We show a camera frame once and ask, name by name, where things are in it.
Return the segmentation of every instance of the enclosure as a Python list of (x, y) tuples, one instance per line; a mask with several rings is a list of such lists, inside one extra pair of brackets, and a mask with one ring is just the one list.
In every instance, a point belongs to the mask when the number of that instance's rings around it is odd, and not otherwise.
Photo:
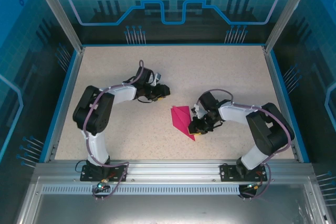
[[(0, 3), (1, 223), (334, 223), (336, 0)], [(121, 84), (139, 60), (171, 94), (113, 105), (107, 151), (130, 164), (95, 202), (72, 115), (87, 86)], [(249, 127), (225, 121), (193, 141), (173, 126), (173, 108), (218, 88), (274, 103), (294, 130), (259, 199), (219, 170), (254, 145)]]

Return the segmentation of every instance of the glass wall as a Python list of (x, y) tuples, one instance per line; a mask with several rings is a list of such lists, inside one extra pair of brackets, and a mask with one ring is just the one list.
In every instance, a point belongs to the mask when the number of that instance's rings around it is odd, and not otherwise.
[(287, 0), (60, 0), (83, 44), (265, 43)]
[(73, 48), (45, 0), (0, 0), (0, 10), (0, 223), (13, 223)]
[(301, 0), (274, 52), (310, 161), (335, 174), (336, 0)]

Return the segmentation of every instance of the work surface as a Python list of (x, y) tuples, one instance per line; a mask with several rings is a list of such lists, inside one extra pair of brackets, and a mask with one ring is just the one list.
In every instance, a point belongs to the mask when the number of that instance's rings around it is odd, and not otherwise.
[[(105, 88), (145, 67), (162, 75), (171, 95), (150, 104), (127, 101), (113, 107), (105, 130), (111, 159), (237, 159), (254, 140), (248, 126), (224, 122), (192, 141), (172, 125), (171, 107), (190, 108), (206, 90), (230, 91), (237, 103), (278, 105), (260, 46), (87, 47), (65, 120), (56, 159), (85, 159), (85, 139), (72, 114), (85, 88)], [(218, 100), (229, 99), (213, 92)], [(293, 158), (291, 149), (275, 158)]]

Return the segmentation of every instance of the paper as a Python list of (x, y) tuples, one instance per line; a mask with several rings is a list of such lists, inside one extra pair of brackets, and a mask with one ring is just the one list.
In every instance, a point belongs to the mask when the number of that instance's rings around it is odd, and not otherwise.
[(194, 135), (190, 135), (188, 131), (188, 126), (191, 123), (190, 110), (188, 106), (180, 106), (171, 108), (173, 126), (183, 132), (192, 140), (195, 140)]

